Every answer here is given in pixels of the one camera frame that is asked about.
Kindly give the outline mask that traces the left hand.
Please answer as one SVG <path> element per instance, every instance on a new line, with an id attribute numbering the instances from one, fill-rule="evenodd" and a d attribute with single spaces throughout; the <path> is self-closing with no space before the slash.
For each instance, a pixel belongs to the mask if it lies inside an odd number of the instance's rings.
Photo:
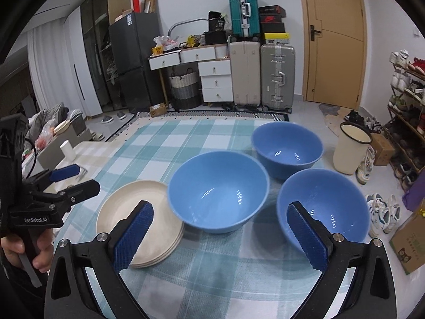
<path id="1" fill-rule="evenodd" d="M 53 260 L 53 231 L 51 229 L 44 230 L 40 234 L 37 239 L 37 247 L 40 252 L 32 260 L 32 265 L 41 273 L 46 273 L 50 269 Z M 25 253 L 25 247 L 19 236 L 12 234 L 2 238 L 1 248 L 12 266 L 22 268 L 19 255 Z"/>

